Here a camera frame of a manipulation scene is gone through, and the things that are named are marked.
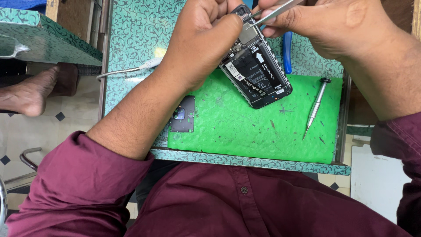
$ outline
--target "blue tool handle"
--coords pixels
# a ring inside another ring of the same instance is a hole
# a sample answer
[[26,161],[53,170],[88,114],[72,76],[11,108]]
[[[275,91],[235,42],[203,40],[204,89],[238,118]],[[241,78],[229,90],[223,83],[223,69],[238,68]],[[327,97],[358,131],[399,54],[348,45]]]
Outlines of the blue tool handle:
[[288,31],[284,34],[284,40],[282,43],[282,52],[284,57],[284,70],[286,74],[291,74],[291,41],[292,32]]

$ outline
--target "maroon shirt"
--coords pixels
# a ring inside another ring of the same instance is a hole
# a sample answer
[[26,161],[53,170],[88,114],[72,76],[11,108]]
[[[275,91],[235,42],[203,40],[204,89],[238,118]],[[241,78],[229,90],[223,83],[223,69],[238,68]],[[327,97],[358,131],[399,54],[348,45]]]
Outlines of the maroon shirt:
[[116,204],[153,156],[128,159],[75,132],[42,161],[7,221],[9,236],[420,235],[421,113],[374,130],[374,154],[402,159],[413,179],[404,186],[399,226],[299,172],[184,162],[158,181],[125,233],[129,211]]

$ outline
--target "white arrow label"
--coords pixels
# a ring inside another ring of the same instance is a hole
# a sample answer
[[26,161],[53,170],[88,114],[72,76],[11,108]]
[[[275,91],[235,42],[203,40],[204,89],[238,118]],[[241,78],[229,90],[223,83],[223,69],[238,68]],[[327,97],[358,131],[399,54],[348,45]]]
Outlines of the white arrow label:
[[259,53],[256,53],[256,58],[259,59],[260,63],[262,63],[264,60],[262,58],[262,55]]

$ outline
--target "shirt sleeve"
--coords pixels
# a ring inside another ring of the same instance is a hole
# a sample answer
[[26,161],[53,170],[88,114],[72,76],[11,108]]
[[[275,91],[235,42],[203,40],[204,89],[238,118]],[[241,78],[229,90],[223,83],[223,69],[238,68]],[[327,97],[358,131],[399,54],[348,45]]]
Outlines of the shirt sleeve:
[[118,204],[153,159],[129,159],[72,133],[39,165],[19,213],[6,222],[9,236],[122,236],[130,214]]
[[412,179],[403,186],[397,224],[413,236],[421,235],[421,113],[378,122],[371,135],[375,155],[401,159]]

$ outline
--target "left hand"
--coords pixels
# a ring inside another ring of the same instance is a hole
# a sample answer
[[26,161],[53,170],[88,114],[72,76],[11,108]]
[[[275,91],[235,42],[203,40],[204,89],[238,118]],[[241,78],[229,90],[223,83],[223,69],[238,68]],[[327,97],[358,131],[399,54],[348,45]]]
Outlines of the left hand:
[[228,14],[241,0],[187,0],[157,70],[186,93],[199,89],[242,31],[242,19]]

